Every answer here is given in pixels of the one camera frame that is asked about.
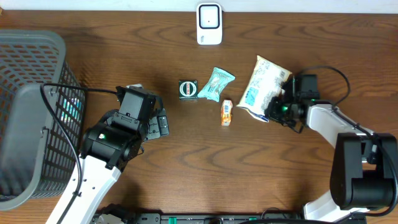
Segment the yellow snack bag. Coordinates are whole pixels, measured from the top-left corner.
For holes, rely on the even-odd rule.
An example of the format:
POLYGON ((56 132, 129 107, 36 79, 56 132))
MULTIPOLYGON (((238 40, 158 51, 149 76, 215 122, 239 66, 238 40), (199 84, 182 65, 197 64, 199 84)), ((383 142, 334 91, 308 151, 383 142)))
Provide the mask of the yellow snack bag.
POLYGON ((291 71, 257 55, 249 83, 236 106, 247 111, 254 119, 268 123, 269 117, 265 111, 271 99, 283 92, 282 86, 291 74, 291 71))

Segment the green Zam-Buk box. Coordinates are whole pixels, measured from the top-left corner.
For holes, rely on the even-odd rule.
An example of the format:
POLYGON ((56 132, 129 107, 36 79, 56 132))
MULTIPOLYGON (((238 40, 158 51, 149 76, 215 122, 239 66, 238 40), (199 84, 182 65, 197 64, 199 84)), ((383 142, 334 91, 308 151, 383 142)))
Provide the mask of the green Zam-Buk box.
POLYGON ((198 81, 179 80, 178 97, 180 101, 196 101, 198 99, 198 81))

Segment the orange tissue pack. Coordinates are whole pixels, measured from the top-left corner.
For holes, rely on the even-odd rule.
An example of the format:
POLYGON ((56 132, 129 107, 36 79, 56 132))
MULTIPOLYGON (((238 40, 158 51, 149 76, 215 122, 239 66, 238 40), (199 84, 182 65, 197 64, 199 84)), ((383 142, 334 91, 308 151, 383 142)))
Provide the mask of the orange tissue pack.
POLYGON ((221 125, 229 126, 232 118, 233 103, 231 100, 224 100, 221 106, 221 125))

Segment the teal wet wipes pack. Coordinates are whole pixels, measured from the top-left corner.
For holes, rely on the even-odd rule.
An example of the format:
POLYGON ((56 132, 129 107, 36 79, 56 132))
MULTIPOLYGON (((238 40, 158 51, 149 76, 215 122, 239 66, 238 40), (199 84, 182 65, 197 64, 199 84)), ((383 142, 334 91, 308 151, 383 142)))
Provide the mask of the teal wet wipes pack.
POLYGON ((235 76, 229 72, 215 67, 208 83, 198 93, 199 98, 206 98, 215 102, 220 101, 220 96, 224 88, 235 80, 235 76))

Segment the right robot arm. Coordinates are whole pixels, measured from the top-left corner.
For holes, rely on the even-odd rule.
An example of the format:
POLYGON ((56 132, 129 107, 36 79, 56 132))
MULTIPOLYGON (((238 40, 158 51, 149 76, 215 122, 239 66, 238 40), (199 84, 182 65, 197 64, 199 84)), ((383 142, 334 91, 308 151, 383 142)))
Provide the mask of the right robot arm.
POLYGON ((303 206, 305 220, 338 223, 355 216, 384 216, 397 205, 397 139, 362 127, 336 104, 321 100, 316 75, 282 85, 268 117, 301 133, 309 128, 334 147, 330 189, 303 206))

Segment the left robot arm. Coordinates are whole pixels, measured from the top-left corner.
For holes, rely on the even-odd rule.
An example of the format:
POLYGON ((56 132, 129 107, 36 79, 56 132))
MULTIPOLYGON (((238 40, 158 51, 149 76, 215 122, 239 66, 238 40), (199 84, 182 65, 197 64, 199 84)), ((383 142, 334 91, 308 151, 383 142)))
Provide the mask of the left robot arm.
POLYGON ((141 85, 118 86, 120 103, 87 129, 75 167, 48 223, 89 223, 127 163, 144 151, 143 143, 169 135, 162 99, 141 85))

